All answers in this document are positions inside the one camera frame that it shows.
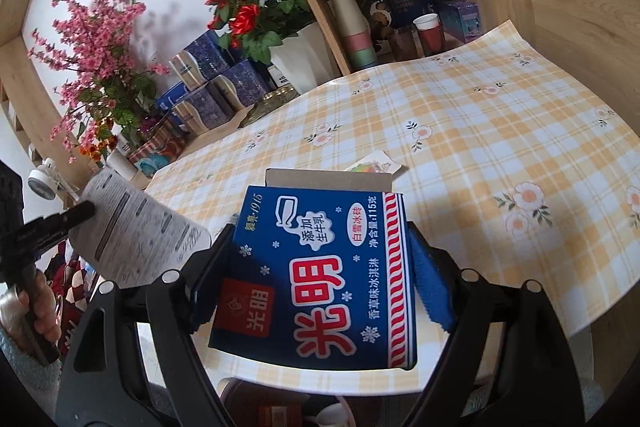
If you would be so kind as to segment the person's left hand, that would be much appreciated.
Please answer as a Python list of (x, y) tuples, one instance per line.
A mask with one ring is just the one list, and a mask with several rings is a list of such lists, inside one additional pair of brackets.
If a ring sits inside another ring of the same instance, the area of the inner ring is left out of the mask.
[(26, 291), (18, 293), (14, 288), (11, 288), (1, 297), (2, 329), (14, 341), (18, 349), (28, 355), (34, 352), (34, 348), (23, 331), (21, 318), (29, 309), (33, 309), (35, 312), (35, 330), (39, 335), (43, 335), (49, 343), (57, 343), (62, 335), (55, 313), (55, 295), (40, 270), (36, 271), (35, 285), (37, 292), (33, 306), (30, 305), (29, 295)]

